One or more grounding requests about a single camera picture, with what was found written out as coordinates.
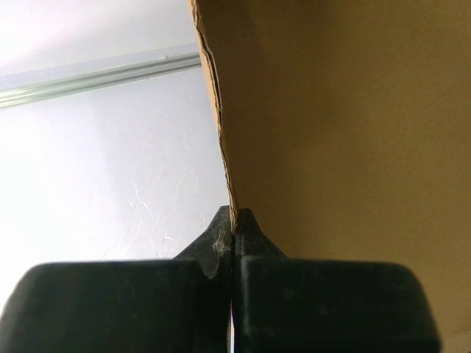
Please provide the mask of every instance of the torn cardboard edge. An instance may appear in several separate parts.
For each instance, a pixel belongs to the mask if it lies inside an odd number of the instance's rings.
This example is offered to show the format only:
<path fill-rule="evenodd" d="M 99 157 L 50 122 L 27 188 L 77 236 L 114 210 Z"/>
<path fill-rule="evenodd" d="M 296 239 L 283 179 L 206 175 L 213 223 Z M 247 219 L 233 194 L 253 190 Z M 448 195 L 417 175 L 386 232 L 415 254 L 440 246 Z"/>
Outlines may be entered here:
<path fill-rule="evenodd" d="M 221 91 L 219 89 L 218 74 L 216 70 L 216 64 L 214 62 L 214 56 L 211 52 L 208 42 L 205 37 L 205 27 L 202 22 L 202 18 L 198 11 L 198 5 L 196 0 L 188 0 L 188 6 L 190 7 L 191 17 L 193 18 L 194 27 L 196 30 L 196 38 L 199 44 L 199 56 L 201 58 L 201 65 L 203 73 L 205 75 L 206 86 L 208 88 L 211 109 L 213 111 L 213 117 L 216 122 L 219 148 L 221 149 L 222 162 L 224 163 L 224 173 L 227 182 L 227 191 L 229 192 L 230 202 L 230 223 L 231 229 L 234 232 L 236 227 L 237 219 L 237 201 L 233 191 L 233 185 L 230 180 L 230 167 L 227 160 L 227 147 L 224 139 L 224 131 L 222 129 L 222 103 L 221 103 Z"/>

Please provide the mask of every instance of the brown cardboard surface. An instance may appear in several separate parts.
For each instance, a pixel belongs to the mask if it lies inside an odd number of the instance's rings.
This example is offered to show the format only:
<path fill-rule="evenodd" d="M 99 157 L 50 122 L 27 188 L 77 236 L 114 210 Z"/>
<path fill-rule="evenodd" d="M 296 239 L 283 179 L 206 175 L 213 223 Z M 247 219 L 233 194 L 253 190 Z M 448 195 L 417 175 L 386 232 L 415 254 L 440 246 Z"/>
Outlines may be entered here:
<path fill-rule="evenodd" d="M 208 46 L 206 41 L 206 32 L 204 24 L 201 20 L 197 0 L 187 0 L 188 6 L 191 11 L 193 18 L 196 38 L 199 44 L 199 57 L 202 63 L 202 70 L 206 78 L 206 84 L 208 86 L 208 94 L 210 98 L 211 108 L 213 111 L 214 121 L 218 128 L 219 147 L 222 153 L 222 162 L 224 163 L 224 172 L 227 180 L 227 189 L 230 197 L 230 218 L 231 227 L 235 229 L 237 219 L 237 204 L 233 192 L 233 184 L 231 182 L 231 173 L 229 163 L 227 161 L 227 147 L 224 132 L 222 130 L 222 109 L 221 109 L 221 92 L 219 89 L 219 79 L 217 75 L 216 65 L 214 62 L 213 52 Z"/>
<path fill-rule="evenodd" d="M 238 205 L 288 255 L 407 265 L 470 351 L 471 3 L 194 5 Z"/>

